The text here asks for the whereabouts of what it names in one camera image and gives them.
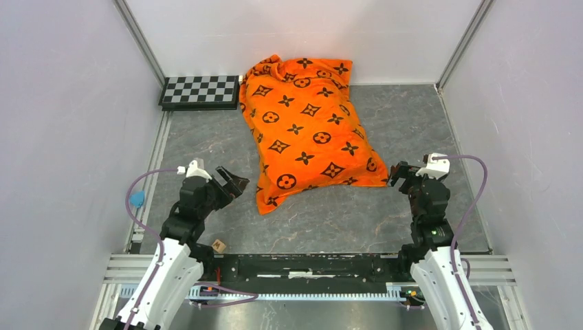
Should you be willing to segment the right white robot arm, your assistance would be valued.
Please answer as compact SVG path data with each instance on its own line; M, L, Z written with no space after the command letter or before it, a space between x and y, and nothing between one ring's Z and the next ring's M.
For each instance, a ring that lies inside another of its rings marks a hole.
M390 185L408 198L412 243L403 245L398 274L415 281L438 329L492 329L470 287L457 248L457 236L446 219L451 192L443 181L448 160L426 160L424 166L399 162L388 176Z

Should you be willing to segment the orange patterned pillowcase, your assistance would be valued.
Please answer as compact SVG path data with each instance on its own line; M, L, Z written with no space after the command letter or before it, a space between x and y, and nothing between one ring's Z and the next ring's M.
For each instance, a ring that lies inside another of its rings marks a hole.
M261 215L316 188L387 185L388 169L350 99L352 65L273 55L244 75L239 102L258 149Z

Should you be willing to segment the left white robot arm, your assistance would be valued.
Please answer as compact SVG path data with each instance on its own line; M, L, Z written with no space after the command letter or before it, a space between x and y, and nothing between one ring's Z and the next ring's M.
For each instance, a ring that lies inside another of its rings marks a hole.
M133 222L157 241L157 249L128 303L114 318L105 318L100 329L166 329L171 325L190 288L208 280L216 271L215 251L198 242L211 212L240 197L249 180L217 167L221 184L193 160L173 169L183 176L179 200L170 209L160 232Z

